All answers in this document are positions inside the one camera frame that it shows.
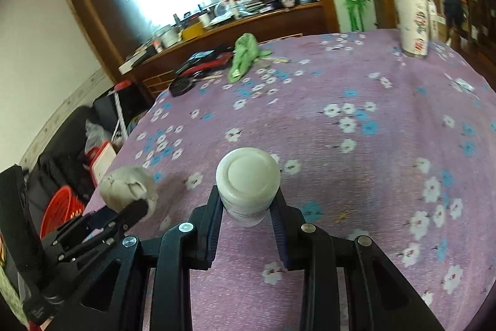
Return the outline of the black red tool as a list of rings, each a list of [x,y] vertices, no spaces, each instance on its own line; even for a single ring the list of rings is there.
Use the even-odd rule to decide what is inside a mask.
[[[228,64],[233,56],[234,53],[230,51],[222,53],[217,53],[213,50],[198,52],[175,70],[175,76],[191,77],[197,75],[199,72],[207,72],[214,68],[222,67]]]

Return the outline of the white plastic jar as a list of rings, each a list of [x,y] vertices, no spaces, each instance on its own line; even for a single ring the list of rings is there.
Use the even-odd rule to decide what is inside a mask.
[[[252,147],[230,151],[219,162],[215,184],[227,214],[242,227],[261,223],[281,184],[276,160]]]

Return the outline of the purple floral tablecloth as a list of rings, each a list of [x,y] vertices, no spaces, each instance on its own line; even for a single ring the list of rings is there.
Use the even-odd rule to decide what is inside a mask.
[[[244,79],[163,92],[113,161],[154,177],[161,235],[206,203],[217,164],[255,147],[281,190],[338,238],[370,236],[442,326],[462,330],[495,280],[495,93],[444,44],[402,54],[398,33],[269,42],[279,59]]]

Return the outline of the wooden counter shelf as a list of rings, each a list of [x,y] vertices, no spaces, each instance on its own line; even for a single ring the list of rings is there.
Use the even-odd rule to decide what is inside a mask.
[[[326,34],[339,28],[335,19],[329,20],[322,2],[312,2],[291,9],[280,9],[211,29],[200,37],[174,45],[150,57],[123,75],[136,84],[148,99],[165,90],[174,79],[174,71],[191,55],[213,50],[221,45],[231,47],[244,33],[255,35],[261,44],[275,38]]]

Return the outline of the white red-rimmed board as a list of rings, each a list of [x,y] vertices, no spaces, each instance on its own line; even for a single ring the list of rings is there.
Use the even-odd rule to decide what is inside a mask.
[[[92,178],[92,183],[98,186],[104,178],[105,173],[112,165],[116,157],[116,151],[110,141],[106,140],[100,146],[92,146],[85,151],[87,161],[89,163],[89,172]]]

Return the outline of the green crumpled cloth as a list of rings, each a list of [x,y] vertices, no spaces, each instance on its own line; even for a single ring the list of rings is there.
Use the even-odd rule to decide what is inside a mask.
[[[270,56],[270,50],[264,50],[255,36],[244,33],[235,41],[234,57],[227,76],[229,84],[240,81],[259,57]]]

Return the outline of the black leather sofa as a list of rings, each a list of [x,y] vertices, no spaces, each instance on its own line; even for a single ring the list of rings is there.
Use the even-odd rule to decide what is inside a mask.
[[[46,208],[63,186],[87,204],[95,191],[85,154],[86,123],[96,123],[94,108],[80,106],[57,129],[27,176],[27,197],[32,207]]]

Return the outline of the white paper cup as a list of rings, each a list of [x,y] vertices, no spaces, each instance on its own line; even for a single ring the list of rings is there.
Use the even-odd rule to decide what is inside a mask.
[[[429,44],[429,0],[394,0],[404,54],[425,58]]]

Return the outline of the yellow container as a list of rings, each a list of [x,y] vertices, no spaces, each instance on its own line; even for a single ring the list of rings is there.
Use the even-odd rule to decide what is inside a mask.
[[[203,27],[203,24],[198,22],[183,29],[181,36],[183,41],[189,41],[194,38],[202,37],[204,33],[205,28]]]

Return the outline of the red plastic mesh basket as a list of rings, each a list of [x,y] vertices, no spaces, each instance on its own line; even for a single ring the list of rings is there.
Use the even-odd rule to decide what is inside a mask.
[[[84,209],[85,204],[75,192],[69,186],[63,186],[55,193],[45,210],[39,237],[43,239],[64,223],[80,216]]]

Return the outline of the clear plastic bag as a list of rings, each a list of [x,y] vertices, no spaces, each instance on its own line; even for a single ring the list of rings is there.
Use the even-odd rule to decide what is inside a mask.
[[[111,134],[101,125],[93,123],[90,120],[85,122],[86,144],[85,153],[89,154],[93,149],[99,149],[105,142],[111,140]]]

